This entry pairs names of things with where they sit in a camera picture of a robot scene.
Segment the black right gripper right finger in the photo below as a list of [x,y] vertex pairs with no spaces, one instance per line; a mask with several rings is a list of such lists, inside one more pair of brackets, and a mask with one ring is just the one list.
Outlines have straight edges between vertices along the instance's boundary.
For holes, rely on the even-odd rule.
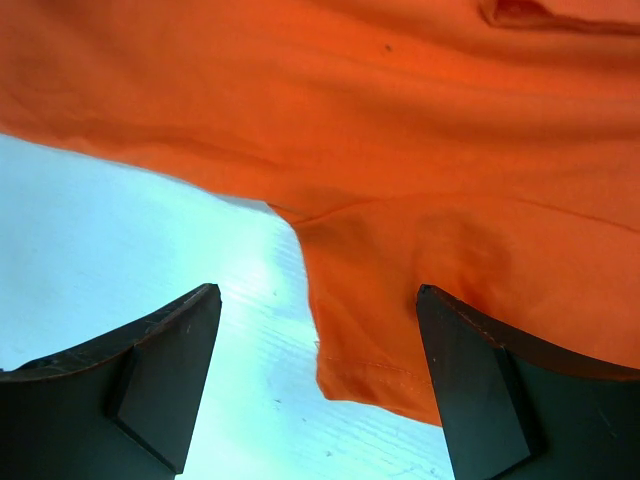
[[417,316],[457,479],[636,479],[639,372],[421,286]]

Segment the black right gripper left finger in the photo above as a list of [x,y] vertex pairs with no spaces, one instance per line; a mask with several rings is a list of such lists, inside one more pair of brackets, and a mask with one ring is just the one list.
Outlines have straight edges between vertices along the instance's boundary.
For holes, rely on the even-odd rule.
[[4,479],[182,474],[221,316],[203,284],[159,310],[1,374]]

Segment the orange t shirt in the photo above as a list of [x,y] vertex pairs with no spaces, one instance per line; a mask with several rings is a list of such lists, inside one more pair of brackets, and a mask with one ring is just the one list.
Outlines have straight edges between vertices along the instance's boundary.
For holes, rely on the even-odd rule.
[[639,364],[635,1],[5,1],[1,130],[266,202],[330,400],[439,423],[423,284]]

